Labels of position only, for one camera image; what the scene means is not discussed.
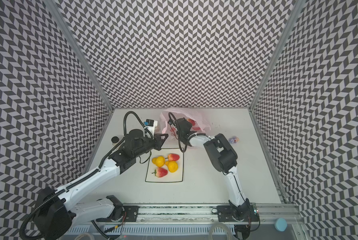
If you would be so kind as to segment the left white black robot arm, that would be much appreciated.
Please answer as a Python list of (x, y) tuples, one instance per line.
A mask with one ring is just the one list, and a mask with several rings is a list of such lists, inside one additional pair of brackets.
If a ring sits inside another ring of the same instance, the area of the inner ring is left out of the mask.
[(56, 240), (79, 221), (88, 222), (115, 215), (115, 209), (121, 209), (122, 205), (111, 196), (106, 198), (105, 204), (91, 203), (83, 210), (73, 209), (93, 190), (128, 170), (138, 157), (151, 150), (160, 151), (168, 136), (154, 134), (148, 138), (142, 130), (131, 130), (102, 158), (95, 169), (55, 190), (50, 187), (40, 190), (34, 209), (20, 227), (20, 238)]

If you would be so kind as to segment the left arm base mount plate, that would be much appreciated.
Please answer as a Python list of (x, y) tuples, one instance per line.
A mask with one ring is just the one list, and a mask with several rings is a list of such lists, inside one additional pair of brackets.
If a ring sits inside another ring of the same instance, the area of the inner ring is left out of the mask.
[(108, 217), (111, 222), (136, 222), (139, 214), (139, 206), (117, 206)]

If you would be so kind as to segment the yellow fake pear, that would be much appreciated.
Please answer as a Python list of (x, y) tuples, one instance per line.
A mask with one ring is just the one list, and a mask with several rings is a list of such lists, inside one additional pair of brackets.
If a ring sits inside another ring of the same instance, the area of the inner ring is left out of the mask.
[(156, 165), (158, 168), (161, 168), (161, 167), (163, 167), (163, 166), (165, 165), (165, 163), (166, 163), (166, 158), (163, 157), (163, 156), (159, 156), (159, 157), (157, 157), (157, 158), (153, 158), (153, 159), (152, 159), (152, 163), (153, 163), (154, 165)]
[(171, 173), (175, 173), (179, 168), (179, 165), (176, 161), (166, 161), (165, 165), (168, 167), (168, 170)]

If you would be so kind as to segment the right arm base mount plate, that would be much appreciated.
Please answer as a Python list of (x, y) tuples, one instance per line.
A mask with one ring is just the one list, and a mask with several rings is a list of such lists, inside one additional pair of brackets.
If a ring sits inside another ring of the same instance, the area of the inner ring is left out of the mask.
[(242, 212), (239, 212), (235, 208), (227, 205), (220, 205), (216, 207), (216, 214), (219, 222), (259, 222), (259, 215), (257, 209), (254, 206), (247, 206), (242, 208)]

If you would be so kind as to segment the red fake wax apple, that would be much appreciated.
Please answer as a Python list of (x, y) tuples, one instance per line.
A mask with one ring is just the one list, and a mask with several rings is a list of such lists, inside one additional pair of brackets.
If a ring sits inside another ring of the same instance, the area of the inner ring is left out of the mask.
[(172, 162), (176, 162), (180, 159), (180, 155), (178, 154), (168, 154), (168, 157), (166, 158), (168, 161)]

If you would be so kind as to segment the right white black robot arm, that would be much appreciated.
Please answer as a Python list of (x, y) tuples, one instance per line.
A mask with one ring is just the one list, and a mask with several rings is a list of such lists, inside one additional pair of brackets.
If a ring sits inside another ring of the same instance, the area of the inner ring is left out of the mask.
[(185, 118), (177, 119), (169, 112), (170, 126), (177, 130), (179, 149), (185, 153), (187, 147), (204, 147), (213, 167), (223, 173), (228, 195), (229, 206), (232, 216), (237, 221), (243, 221), (250, 216), (251, 204), (249, 199), (242, 191), (237, 172), (237, 153), (230, 142), (223, 134), (210, 137), (205, 133), (193, 131), (192, 124)]

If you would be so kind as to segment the fake strawberry with leaves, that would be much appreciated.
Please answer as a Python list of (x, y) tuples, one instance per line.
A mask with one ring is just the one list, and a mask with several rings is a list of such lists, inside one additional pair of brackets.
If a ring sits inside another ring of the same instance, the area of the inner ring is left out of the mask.
[(153, 175), (157, 178), (165, 177), (168, 174), (168, 170), (165, 168), (156, 168), (153, 172)]

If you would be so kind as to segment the pink plastic bag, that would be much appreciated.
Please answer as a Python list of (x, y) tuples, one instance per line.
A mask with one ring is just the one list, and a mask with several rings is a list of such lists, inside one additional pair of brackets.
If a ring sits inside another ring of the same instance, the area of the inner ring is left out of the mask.
[(211, 130), (210, 123), (205, 118), (205, 115), (200, 111), (189, 108), (168, 108), (163, 110), (160, 114), (159, 127), (162, 134), (169, 135), (169, 140), (175, 139), (173, 130), (176, 130), (176, 127), (171, 129), (168, 123), (169, 112), (171, 112), (177, 119), (185, 118), (194, 120), (196, 125), (192, 126), (191, 129), (193, 131), (208, 133)]

